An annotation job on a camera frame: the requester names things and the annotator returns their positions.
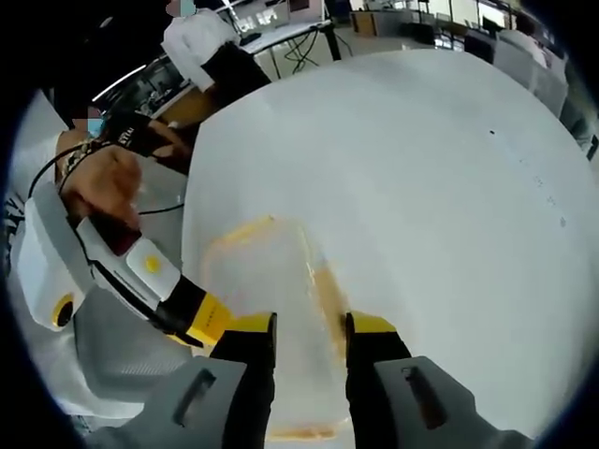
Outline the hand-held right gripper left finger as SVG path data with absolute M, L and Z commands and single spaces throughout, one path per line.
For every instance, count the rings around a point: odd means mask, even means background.
M 120 448 L 262 448 L 274 398 L 277 314 L 235 319 L 208 357 L 170 374 L 140 415 L 119 428 Z

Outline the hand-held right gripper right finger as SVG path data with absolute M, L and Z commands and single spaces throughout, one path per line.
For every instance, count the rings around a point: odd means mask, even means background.
M 345 394 L 358 448 L 527 448 L 477 411 L 474 395 L 426 356 L 413 356 L 396 328 L 360 311 L 345 316 Z

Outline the person's left hand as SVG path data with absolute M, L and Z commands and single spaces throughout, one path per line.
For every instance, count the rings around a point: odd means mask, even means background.
M 141 182 L 137 156 L 109 145 L 82 159 L 59 187 L 66 209 L 78 219 L 103 213 L 133 230 L 139 214 L 133 207 Z

